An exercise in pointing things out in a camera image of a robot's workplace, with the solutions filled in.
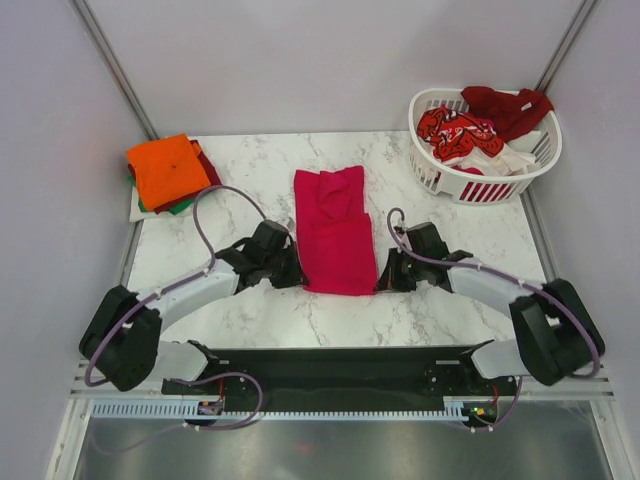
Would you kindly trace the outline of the pink t-shirt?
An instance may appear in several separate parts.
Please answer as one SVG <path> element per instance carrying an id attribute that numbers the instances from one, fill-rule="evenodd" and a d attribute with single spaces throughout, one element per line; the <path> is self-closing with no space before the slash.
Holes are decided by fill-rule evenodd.
<path id="1" fill-rule="evenodd" d="M 374 293 L 378 270 L 364 184 L 361 166 L 295 173 L 296 239 L 306 290 L 344 296 Z"/>

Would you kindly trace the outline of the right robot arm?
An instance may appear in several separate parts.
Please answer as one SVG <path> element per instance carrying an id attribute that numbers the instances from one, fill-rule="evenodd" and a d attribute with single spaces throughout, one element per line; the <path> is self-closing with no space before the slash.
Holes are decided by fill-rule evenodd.
<path id="1" fill-rule="evenodd" d="M 464 250 L 450 251 L 434 224 L 390 225 L 395 245 L 376 285 L 411 292 L 427 283 L 480 302 L 511 321 L 511 340 L 469 348 L 458 381 L 477 394 L 501 377 L 530 376 L 546 386 L 567 377 L 595 377 L 605 347 L 573 285 L 557 278 L 526 281 L 492 268 Z"/>

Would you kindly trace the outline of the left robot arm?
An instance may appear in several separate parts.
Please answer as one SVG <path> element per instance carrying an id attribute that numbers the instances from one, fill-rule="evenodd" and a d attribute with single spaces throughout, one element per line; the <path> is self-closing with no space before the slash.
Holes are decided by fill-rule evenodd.
<path id="1" fill-rule="evenodd" d="M 156 377 L 189 385 L 198 393 L 211 392 L 220 378 L 218 367 L 211 363 L 213 351 L 195 340 L 165 342 L 161 335 L 202 307 L 263 280 L 275 289 L 298 287 L 306 281 L 293 237 L 272 220 L 260 222 L 251 236 L 159 289 L 111 288 L 79 344 L 89 362 L 86 386 L 110 384 L 127 392 Z"/>

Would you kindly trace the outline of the folded dark red t-shirt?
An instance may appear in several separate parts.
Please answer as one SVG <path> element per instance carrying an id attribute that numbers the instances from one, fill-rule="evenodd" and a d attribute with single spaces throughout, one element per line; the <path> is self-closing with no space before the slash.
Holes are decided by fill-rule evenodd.
<path id="1" fill-rule="evenodd" d="M 206 156 L 206 154 L 204 153 L 202 147 L 200 146 L 200 143 L 197 140 L 191 140 L 190 141 L 192 148 L 194 150 L 194 152 L 196 153 L 196 156 L 210 182 L 211 185 L 221 185 L 222 182 L 220 180 L 220 177 L 215 169 L 215 167 L 213 166 L 213 164 L 210 162 L 210 160 L 208 159 L 208 157 Z"/>

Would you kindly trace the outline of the folded green t-shirt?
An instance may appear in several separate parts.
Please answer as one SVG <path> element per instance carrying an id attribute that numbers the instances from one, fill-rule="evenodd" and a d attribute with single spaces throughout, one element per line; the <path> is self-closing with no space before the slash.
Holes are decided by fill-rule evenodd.
<path id="1" fill-rule="evenodd" d="M 135 187 L 137 189 L 137 183 L 136 183 L 136 179 L 135 179 L 135 174 L 134 174 L 134 172 L 133 172 L 133 170 L 131 168 L 128 168 L 128 170 L 129 170 L 128 181 L 132 185 L 132 187 Z M 193 203 L 195 201 L 195 194 L 187 195 L 185 197 L 182 197 L 181 199 L 177 199 L 177 200 L 168 202 L 166 204 L 163 204 L 163 205 L 157 207 L 154 210 L 148 210 L 144 206 L 144 203 L 142 202 L 140 196 L 139 196 L 139 198 L 140 198 L 139 206 L 145 212 L 154 212 L 156 214 L 159 214 L 161 212 L 169 211 L 172 214 L 177 214 L 177 213 L 185 210 L 188 206 L 192 206 L 193 205 Z"/>

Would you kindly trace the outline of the white laundry basket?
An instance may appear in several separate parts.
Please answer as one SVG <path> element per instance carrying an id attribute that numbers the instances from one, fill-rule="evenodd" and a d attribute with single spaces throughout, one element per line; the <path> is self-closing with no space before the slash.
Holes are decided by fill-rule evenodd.
<path id="1" fill-rule="evenodd" d="M 412 98 L 408 111 L 411 146 L 409 164 L 414 175 L 428 193 L 447 194 L 452 201 L 465 205 L 490 205 L 504 203 L 518 196 L 536 178 L 549 172 L 558 162 L 562 150 L 562 134 L 554 109 L 528 134 L 506 142 L 520 152 L 536 157 L 539 169 L 533 173 L 488 177 L 463 173 L 448 168 L 436 160 L 416 134 L 416 126 L 422 114 L 432 108 L 446 106 L 451 110 L 470 113 L 460 89 L 430 88 Z"/>

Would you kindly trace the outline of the folded orange t-shirt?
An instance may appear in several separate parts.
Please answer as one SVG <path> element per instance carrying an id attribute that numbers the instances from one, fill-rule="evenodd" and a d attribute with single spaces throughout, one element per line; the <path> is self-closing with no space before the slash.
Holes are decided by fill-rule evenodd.
<path id="1" fill-rule="evenodd" d="M 139 144 L 126 152 L 126 159 L 147 211 L 212 185 L 186 134 Z"/>

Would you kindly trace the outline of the red patterned white t-shirt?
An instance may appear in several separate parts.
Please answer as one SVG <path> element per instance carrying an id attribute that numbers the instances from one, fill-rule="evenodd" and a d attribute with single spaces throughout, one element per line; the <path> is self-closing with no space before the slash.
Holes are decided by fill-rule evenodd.
<path id="1" fill-rule="evenodd" d="M 436 160 L 463 173 L 508 177 L 539 169 L 533 154 L 511 148 L 490 123 L 446 106 L 425 111 L 416 134 Z"/>

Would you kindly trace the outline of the dark red t-shirt in basket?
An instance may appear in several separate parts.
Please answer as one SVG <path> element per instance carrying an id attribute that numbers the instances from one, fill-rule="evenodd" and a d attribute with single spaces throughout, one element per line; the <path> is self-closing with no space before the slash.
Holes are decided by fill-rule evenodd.
<path id="1" fill-rule="evenodd" d="M 530 89 L 510 94 L 484 86 L 469 86 L 461 91 L 461 96 L 470 113 L 490 121 L 504 142 L 528 134 L 554 109 L 544 93 Z"/>

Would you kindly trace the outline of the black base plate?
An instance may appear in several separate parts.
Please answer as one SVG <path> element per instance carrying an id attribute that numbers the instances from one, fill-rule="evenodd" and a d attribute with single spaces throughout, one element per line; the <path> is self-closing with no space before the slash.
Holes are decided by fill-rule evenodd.
<path id="1" fill-rule="evenodd" d="M 223 394 L 230 412 L 391 413 L 441 411 L 447 397 L 505 399 L 514 375 L 487 380 L 461 347 L 227 349 L 202 374 L 211 383 L 167 379 L 164 394 Z"/>

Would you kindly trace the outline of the aluminium frame rail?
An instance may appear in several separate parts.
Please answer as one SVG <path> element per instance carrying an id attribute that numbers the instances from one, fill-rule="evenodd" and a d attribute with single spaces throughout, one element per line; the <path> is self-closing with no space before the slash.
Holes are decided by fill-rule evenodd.
<path id="1" fill-rule="evenodd" d="M 395 396 L 471 397 L 513 396 L 517 385 L 525 395 L 551 397 L 611 397 L 613 390 L 604 377 L 565 378 L 546 386 L 522 373 L 486 379 L 469 362 L 454 359 L 304 359 L 289 358 L 285 351 L 242 353 L 238 358 L 211 361 L 195 380 L 177 373 L 157 373 L 139 366 L 109 377 L 94 371 L 92 388 L 108 387 L 120 392 L 159 389 L 165 395 L 241 396 L 253 377 L 266 394 L 280 392 L 361 392 L 367 399 L 378 393 Z"/>

